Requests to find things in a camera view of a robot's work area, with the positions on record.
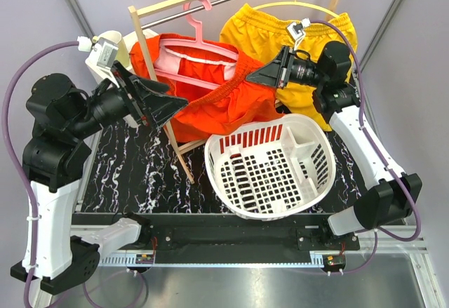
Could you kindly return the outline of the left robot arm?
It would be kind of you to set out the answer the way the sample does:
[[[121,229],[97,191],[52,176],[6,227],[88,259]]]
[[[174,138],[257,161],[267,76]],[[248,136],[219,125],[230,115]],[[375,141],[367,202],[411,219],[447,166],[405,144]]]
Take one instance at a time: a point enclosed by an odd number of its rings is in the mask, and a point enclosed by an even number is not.
[[[43,291],[58,295],[86,282],[101,259],[133,245],[146,248],[151,222],[126,213],[114,224],[85,236],[71,235],[74,200],[91,155],[86,138],[131,116],[138,125],[158,130],[187,106],[164,83],[138,77],[122,64],[91,94],[70,78],[54,73],[32,87],[26,108],[34,117],[32,139],[22,154],[22,170],[36,200],[30,204],[29,238],[24,259],[12,277],[39,279]]]

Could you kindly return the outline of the orange shorts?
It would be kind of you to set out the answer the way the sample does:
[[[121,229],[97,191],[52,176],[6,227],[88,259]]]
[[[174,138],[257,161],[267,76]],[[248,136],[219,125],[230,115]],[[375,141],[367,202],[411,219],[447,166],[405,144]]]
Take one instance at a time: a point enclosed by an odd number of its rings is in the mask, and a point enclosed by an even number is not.
[[[159,39],[176,38],[179,34],[159,34],[146,40],[153,65],[159,56]],[[258,60],[228,43],[218,46],[239,54],[233,69],[223,66],[200,65],[183,60],[179,73],[205,79],[219,87],[207,90],[158,76],[169,85],[169,94],[188,100],[189,104],[172,119],[171,125],[178,142],[205,140],[210,135],[229,135],[245,123],[272,121],[283,115],[275,108],[274,89],[246,81],[246,76],[262,66]]]

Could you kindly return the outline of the pink plastic hanger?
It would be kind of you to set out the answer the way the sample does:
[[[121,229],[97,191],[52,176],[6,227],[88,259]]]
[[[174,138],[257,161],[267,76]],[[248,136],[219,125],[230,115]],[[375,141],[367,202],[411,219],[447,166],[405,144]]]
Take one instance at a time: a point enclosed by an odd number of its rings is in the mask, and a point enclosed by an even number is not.
[[[187,60],[196,65],[223,66],[225,70],[229,71],[236,65],[239,54],[204,41],[203,23],[195,19],[190,13],[185,17],[195,30],[194,38],[160,38],[159,56],[154,63],[154,72],[167,79],[181,81],[182,83],[207,90],[214,90],[219,87],[216,83],[179,73],[181,62]]]

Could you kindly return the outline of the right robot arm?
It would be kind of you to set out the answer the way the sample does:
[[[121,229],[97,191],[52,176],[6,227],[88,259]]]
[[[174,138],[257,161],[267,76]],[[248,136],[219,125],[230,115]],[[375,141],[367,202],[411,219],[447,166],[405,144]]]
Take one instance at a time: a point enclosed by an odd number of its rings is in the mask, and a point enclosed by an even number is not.
[[[350,208],[331,215],[318,233],[319,243],[330,250],[348,233],[382,229],[410,215],[420,220],[416,201],[422,181],[395,162],[365,120],[361,100],[345,81],[350,55],[348,45],[340,41],[328,42],[316,62],[284,46],[271,62],[246,77],[272,88],[285,88],[287,83],[314,88],[315,109],[343,140],[363,176],[367,192]]]

